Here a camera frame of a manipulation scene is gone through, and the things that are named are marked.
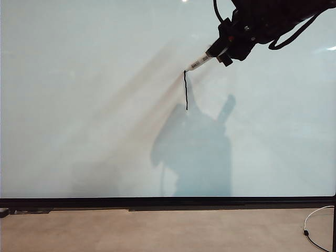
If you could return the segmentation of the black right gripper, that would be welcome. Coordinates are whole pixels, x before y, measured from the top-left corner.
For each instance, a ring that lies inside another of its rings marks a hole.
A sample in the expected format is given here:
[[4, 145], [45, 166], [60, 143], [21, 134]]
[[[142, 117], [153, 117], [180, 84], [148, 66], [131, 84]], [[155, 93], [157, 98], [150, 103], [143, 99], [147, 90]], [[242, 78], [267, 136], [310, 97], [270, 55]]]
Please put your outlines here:
[[218, 14], [218, 39], [205, 52], [225, 67], [243, 61], [257, 43], [266, 41], [266, 6], [235, 5], [231, 18]]

